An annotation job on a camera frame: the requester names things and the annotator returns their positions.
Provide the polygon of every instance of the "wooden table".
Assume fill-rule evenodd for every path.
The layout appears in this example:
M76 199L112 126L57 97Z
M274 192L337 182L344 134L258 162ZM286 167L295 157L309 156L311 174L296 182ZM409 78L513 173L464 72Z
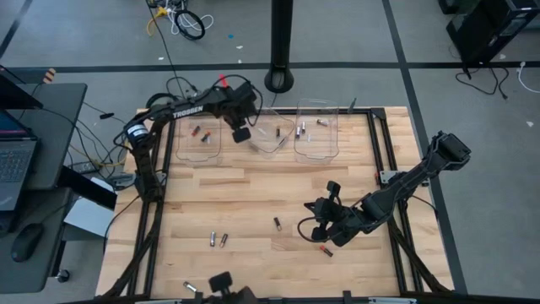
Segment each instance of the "wooden table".
M399 170L409 170L420 158L408 110L387 107L386 114ZM388 170L380 124L376 126ZM166 129L159 163L164 157ZM296 230L301 219L312 216L303 203L326 197L328 180L341 184L343 204L352 204L378 188L366 116L339 117L340 153L328 166L295 162L293 136L274 159L265 160L247 143L234 144L230 131L224 129L222 163L199 168L180 164L175 142L152 298L193 298L182 286L186 280L208 296L208 279L224 271L232 274L232 290L249 285L257 297L342 296L343 290L351 290L353 296L399 294L385 226L369 235L360 233L341 248L328 242L332 258L321 252L318 244L301 239ZM125 171L134 168L133 159L128 157ZM115 212L136 195L134 188L120 193ZM415 195L430 201L428 188L420 187ZM97 294L112 286L132 258L140 209L137 201L111 227ZM418 255L443 285L452 288L433 210L411 198L408 215ZM281 231L277 231L274 217L279 217ZM312 227L306 223L305 234L309 235ZM229 234L225 247L209 246L211 231L216 231L218 244L224 233ZM408 288L412 289L403 252L402 259ZM145 263L138 292L142 291Z

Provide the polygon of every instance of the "computer mouse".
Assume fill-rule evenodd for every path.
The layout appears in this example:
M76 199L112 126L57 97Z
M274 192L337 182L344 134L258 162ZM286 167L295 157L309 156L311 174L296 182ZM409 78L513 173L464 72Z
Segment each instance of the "computer mouse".
M45 227L41 223L28 224L15 237L11 247L11 258L17 263L29 259L40 242Z

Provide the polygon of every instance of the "black desk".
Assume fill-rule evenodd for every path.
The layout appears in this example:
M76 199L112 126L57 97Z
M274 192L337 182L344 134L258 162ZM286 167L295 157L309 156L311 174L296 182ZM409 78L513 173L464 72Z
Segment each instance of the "black desk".
M22 84L20 88L32 94L37 84ZM43 84L34 97L44 108L62 114L76 122L86 94L86 84ZM9 111L19 118L22 110ZM40 139L32 173L24 185L28 190L70 187L76 193L109 209L114 209L116 195L63 165L73 135L73 125L63 117L41 110L26 110L20 120Z
M33 191L24 194L22 216L17 230L0 237L0 293L38 292L45 287L46 279L55 271L55 258L60 247L63 219L68 204L73 200L73 192L68 188ZM51 215L43 225L45 230L34 254L25 262L15 263L11 259L11 246L20 230L30 223L39 223L54 209L67 204Z

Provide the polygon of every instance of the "transparent container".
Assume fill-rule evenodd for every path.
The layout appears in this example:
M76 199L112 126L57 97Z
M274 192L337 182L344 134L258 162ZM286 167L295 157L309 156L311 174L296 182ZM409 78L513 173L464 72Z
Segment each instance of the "transparent container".
M250 117L250 120L254 122L255 118ZM289 140L294 130L294 122L270 108L263 107L255 127L248 124L248 128L251 133L250 146L263 158L272 159Z
M184 117L176 121L179 135L173 146L176 158L187 166L216 166L221 163L221 126L222 120L212 115ZM193 131L200 127L195 135ZM205 141L204 135L210 132Z
M300 163L328 165L339 154L338 105L329 100L302 99L296 109L294 157Z

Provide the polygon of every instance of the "laptop keyboard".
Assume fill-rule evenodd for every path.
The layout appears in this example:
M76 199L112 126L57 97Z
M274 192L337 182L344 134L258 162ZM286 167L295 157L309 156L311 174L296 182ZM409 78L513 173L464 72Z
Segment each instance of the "laptop keyboard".
M0 150L0 182L20 182L30 157L29 150Z

